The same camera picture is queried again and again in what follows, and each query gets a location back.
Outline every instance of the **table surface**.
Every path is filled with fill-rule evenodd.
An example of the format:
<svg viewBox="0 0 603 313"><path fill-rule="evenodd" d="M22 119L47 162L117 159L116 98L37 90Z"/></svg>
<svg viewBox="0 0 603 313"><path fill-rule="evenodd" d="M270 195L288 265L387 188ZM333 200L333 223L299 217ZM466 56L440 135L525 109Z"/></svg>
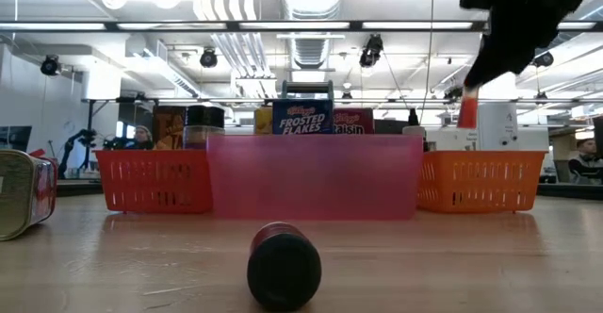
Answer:
<svg viewBox="0 0 603 313"><path fill-rule="evenodd" d="M102 196L0 242L0 312L256 312L245 270L265 222L114 214ZM529 214L294 222L323 276L304 312L601 312L603 204Z"/></svg>

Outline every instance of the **cereal box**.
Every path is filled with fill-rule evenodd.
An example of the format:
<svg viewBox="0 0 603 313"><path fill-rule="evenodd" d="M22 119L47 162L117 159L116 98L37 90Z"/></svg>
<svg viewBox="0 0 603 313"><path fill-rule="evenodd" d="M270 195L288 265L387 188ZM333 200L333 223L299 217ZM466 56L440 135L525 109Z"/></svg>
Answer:
<svg viewBox="0 0 603 313"><path fill-rule="evenodd" d="M339 108L334 110L335 134L375 134L373 109Z"/></svg>
<svg viewBox="0 0 603 313"><path fill-rule="evenodd" d="M155 149L182 149L185 107L158 106L153 109Z"/></svg>
<svg viewBox="0 0 603 313"><path fill-rule="evenodd" d="M256 135L269 135L272 134L272 107L260 107L255 110L254 117L254 130L253 133Z"/></svg>
<svg viewBox="0 0 603 313"><path fill-rule="evenodd" d="M276 100L272 107L273 134L333 133L331 100Z"/></svg>

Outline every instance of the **translucent pink container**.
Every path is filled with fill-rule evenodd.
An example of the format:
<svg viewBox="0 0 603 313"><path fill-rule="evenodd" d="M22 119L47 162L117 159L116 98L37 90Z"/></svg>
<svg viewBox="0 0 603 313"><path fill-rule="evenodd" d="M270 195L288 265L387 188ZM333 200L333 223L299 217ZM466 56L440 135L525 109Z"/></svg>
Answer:
<svg viewBox="0 0 603 313"><path fill-rule="evenodd" d="M415 213L417 136L216 136L207 153L218 218L405 220Z"/></svg>

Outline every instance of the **orange plastic basket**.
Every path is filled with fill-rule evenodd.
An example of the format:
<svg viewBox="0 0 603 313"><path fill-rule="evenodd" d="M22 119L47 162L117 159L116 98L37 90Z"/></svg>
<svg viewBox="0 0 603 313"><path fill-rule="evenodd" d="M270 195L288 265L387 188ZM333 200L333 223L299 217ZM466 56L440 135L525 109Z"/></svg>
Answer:
<svg viewBox="0 0 603 313"><path fill-rule="evenodd" d="M430 152L418 207L444 213L530 210L545 152Z"/></svg>
<svg viewBox="0 0 603 313"><path fill-rule="evenodd" d="M109 210L184 214L212 208L205 151L98 151L96 156Z"/></svg>

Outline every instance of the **raisin bran box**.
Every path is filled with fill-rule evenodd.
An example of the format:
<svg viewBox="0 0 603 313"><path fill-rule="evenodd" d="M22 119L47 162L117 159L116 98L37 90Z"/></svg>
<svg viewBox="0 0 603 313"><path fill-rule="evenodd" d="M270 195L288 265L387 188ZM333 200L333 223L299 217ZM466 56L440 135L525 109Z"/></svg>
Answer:
<svg viewBox="0 0 603 313"><path fill-rule="evenodd" d="M153 109L153 141L157 150L182 149L186 107L158 106Z"/></svg>
<svg viewBox="0 0 603 313"><path fill-rule="evenodd" d="M375 134L373 109L340 108L334 110L335 134Z"/></svg>
<svg viewBox="0 0 603 313"><path fill-rule="evenodd" d="M275 100L272 105L272 133L333 134L333 101Z"/></svg>

